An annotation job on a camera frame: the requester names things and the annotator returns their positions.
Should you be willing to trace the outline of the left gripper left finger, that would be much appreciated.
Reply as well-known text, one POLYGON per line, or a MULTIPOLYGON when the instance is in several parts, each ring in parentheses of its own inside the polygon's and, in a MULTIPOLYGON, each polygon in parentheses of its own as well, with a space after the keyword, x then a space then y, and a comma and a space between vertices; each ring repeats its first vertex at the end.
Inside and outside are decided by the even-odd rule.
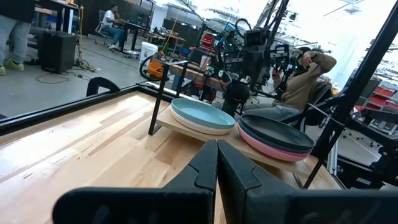
POLYGON ((82 187, 63 194, 54 224, 213 224, 218 144, 204 143, 162 188, 82 187))

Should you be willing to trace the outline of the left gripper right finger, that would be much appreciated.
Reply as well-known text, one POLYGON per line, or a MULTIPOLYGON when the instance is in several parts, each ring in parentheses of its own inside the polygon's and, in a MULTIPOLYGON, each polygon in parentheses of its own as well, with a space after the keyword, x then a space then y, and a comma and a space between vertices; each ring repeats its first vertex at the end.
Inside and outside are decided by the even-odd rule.
POLYGON ((218 182, 229 224, 398 224, 398 191, 295 189, 218 144, 218 182))

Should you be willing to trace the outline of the pink plate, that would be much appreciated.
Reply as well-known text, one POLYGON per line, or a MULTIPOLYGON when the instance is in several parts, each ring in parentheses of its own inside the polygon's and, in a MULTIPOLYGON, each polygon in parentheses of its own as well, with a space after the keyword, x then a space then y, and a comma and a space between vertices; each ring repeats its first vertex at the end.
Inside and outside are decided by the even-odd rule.
POLYGON ((254 139, 249 134, 245 133, 240 127, 238 127, 238 133, 251 147, 253 147, 257 151, 259 151, 267 156, 273 157, 278 160, 287 161, 287 162, 297 162, 297 161, 304 160, 305 158, 307 158, 310 155, 310 153, 301 154, 301 153, 294 153, 294 152, 286 152, 286 151, 268 146, 267 144, 264 144, 264 143, 258 141, 257 139, 254 139))
POLYGON ((272 146, 271 143, 265 143, 264 141, 261 141, 260 137, 254 134, 252 131, 248 130, 248 128, 244 127, 242 122, 239 121, 237 123, 237 127, 241 137, 251 146, 255 144, 256 146, 254 146, 254 148, 263 153, 265 153, 266 151, 270 151, 271 149, 274 151, 279 151, 294 156, 304 156, 305 154, 310 154, 312 152, 312 149, 300 150, 300 149, 290 149, 284 146, 274 147, 272 146))

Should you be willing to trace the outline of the large dark bowl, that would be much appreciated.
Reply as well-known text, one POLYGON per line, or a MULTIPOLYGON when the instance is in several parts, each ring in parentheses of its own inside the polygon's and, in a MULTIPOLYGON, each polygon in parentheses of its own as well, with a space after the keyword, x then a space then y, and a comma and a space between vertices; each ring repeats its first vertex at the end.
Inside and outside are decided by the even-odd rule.
POLYGON ((286 152, 304 154, 315 146, 305 133, 274 119, 244 114, 239 125, 254 139, 286 152))

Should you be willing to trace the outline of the light blue plate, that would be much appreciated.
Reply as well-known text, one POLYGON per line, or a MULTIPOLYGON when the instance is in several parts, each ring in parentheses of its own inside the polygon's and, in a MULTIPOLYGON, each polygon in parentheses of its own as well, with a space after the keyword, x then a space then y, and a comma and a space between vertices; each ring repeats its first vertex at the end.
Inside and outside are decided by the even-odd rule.
POLYGON ((181 117, 207 128, 230 129, 236 124, 228 113, 201 101, 177 98, 171 107, 181 117))

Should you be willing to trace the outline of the cream plate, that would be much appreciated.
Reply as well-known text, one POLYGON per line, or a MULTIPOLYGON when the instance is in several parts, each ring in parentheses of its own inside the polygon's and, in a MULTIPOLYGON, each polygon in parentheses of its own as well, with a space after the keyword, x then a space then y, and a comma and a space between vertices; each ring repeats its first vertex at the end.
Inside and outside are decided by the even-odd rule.
POLYGON ((186 118, 183 118, 182 116, 180 116, 178 113, 176 113, 174 111, 173 108, 170 109, 170 112, 172 114, 172 116, 182 125, 194 130, 194 131, 198 131, 200 133, 204 133, 204 134, 210 134, 210 135, 225 135, 231 132, 231 128, 229 129, 215 129, 215 128, 208 128, 206 126, 200 125, 200 124, 196 124, 186 118))

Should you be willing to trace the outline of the red storage bins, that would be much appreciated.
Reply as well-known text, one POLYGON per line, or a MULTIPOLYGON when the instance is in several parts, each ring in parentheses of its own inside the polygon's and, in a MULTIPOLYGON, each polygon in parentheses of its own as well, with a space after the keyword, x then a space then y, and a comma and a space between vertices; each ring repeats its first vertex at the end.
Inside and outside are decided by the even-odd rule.
POLYGON ((366 107, 374 110, 382 110, 385 107, 398 110, 398 96, 394 98, 397 90, 384 87, 376 87, 367 100, 366 107))
POLYGON ((208 32, 208 31, 204 31, 201 39, 200 39, 200 44, 199 44, 199 48, 207 51, 207 52, 211 52, 214 53, 214 41, 216 38, 216 34, 208 32))

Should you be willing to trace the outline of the wooden workbench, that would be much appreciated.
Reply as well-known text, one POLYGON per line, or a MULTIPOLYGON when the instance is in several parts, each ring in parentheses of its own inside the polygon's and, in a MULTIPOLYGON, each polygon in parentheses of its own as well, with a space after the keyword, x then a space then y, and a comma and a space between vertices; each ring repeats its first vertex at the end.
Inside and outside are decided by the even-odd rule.
MULTIPOLYGON (((169 72, 172 75, 175 75, 177 78, 181 78, 182 72, 183 72, 183 67, 179 66, 179 65, 171 65, 169 67, 169 72)), ((186 69, 184 78, 186 78, 188 80, 193 80, 197 83, 205 84, 205 85, 215 88, 219 91, 225 90, 226 87, 228 86, 228 84, 222 80, 219 80, 214 77, 206 78, 204 73, 196 72, 189 68, 186 69)))

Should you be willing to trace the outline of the black office chair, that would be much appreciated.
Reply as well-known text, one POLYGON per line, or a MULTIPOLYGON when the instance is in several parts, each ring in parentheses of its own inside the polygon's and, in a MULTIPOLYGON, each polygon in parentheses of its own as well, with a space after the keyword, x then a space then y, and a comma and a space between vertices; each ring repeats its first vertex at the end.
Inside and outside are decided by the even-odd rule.
POLYGON ((310 108, 310 104, 316 105, 331 98, 333 96, 331 89, 332 85, 330 83, 317 82, 313 89, 313 94, 303 111, 305 117, 300 118, 294 125, 294 128, 304 133, 308 126, 320 126, 322 124, 326 116, 316 109, 312 109, 310 112, 308 112, 308 109, 310 108))

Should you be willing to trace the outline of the white bucket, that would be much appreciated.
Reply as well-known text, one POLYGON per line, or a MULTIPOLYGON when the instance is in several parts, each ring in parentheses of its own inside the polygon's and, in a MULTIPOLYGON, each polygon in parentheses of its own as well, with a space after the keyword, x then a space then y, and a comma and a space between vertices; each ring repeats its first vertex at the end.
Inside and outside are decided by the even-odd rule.
POLYGON ((153 56, 159 50, 157 45, 154 45, 149 42, 141 43, 141 53, 139 57, 139 63, 142 63, 146 58, 153 56))

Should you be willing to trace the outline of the black desk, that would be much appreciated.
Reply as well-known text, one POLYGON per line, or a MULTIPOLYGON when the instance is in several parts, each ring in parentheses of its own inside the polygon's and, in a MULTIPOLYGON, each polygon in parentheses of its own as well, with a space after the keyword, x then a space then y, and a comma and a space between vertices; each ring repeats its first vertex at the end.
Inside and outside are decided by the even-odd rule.
POLYGON ((138 32, 140 30, 142 30, 144 33, 148 32, 148 28, 144 27, 144 26, 140 26, 131 22, 120 22, 119 25, 121 25, 124 28, 124 38, 123 38, 123 42, 120 46, 120 49, 118 49, 119 52, 123 53, 124 56, 126 58, 138 58, 139 56, 139 52, 136 52, 135 49, 135 45, 136 45, 136 40, 137 40, 137 36, 138 36, 138 32), (133 31, 133 38, 132 38, 132 44, 131 44, 131 49, 130 50, 125 50, 124 49, 124 45, 127 41, 127 36, 129 31, 133 31))

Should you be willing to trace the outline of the black chair back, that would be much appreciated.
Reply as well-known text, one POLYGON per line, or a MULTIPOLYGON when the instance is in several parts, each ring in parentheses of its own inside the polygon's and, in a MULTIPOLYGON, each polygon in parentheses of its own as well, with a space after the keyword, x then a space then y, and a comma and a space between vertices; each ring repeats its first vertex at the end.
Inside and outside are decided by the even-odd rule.
POLYGON ((97 95, 100 87, 108 89, 111 93, 121 91, 112 81, 103 77, 95 77, 88 82, 86 96, 97 95))

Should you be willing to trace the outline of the black speaker box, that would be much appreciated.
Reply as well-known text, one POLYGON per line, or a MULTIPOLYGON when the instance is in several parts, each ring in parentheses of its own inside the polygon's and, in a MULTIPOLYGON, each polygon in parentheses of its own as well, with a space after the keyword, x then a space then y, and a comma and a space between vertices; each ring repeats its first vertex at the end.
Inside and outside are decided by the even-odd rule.
POLYGON ((60 31, 46 31, 39 44, 39 62, 42 70, 63 73, 75 63, 76 35, 60 31))

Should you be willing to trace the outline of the black rig frame post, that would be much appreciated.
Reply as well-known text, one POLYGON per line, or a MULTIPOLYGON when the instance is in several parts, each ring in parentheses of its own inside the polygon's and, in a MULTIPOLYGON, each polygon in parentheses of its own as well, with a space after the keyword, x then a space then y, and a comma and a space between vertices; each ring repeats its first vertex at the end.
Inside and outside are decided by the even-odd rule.
POLYGON ((311 110, 322 111, 322 109, 334 106, 329 122, 327 122, 323 132, 318 139, 314 151, 319 160, 328 157, 332 147, 335 145, 340 134, 348 124, 350 112, 357 102, 360 94, 370 81, 377 66, 380 64, 383 56, 392 44, 398 34, 398 0, 394 1, 394 5, 386 17, 380 31, 374 38, 373 44, 370 46, 367 54, 361 62, 355 76, 349 87, 342 93, 324 103, 311 106, 311 110))

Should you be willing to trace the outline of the black table edge rail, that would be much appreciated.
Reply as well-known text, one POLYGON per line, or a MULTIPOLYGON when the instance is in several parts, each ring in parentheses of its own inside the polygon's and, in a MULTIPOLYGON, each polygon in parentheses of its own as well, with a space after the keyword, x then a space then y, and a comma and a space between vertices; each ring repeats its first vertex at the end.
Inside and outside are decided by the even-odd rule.
POLYGON ((157 86, 153 83, 138 83, 137 85, 132 85, 121 89, 118 92, 107 91, 104 93, 99 93, 97 95, 91 95, 84 97, 82 99, 65 103, 60 106, 55 106, 52 108, 34 111, 31 113, 26 113, 19 116, 14 116, 10 118, 0 119, 0 136, 10 134, 33 125, 43 123, 45 121, 55 119, 66 114, 82 110, 84 108, 103 103, 114 98, 124 96, 126 94, 134 93, 139 91, 141 93, 153 96, 156 98, 154 112, 150 121, 149 132, 151 136, 154 135, 159 128, 162 126, 157 124, 157 117, 160 111, 160 102, 166 101, 170 103, 176 98, 185 98, 184 94, 179 92, 174 92, 172 90, 166 90, 162 85, 157 86))

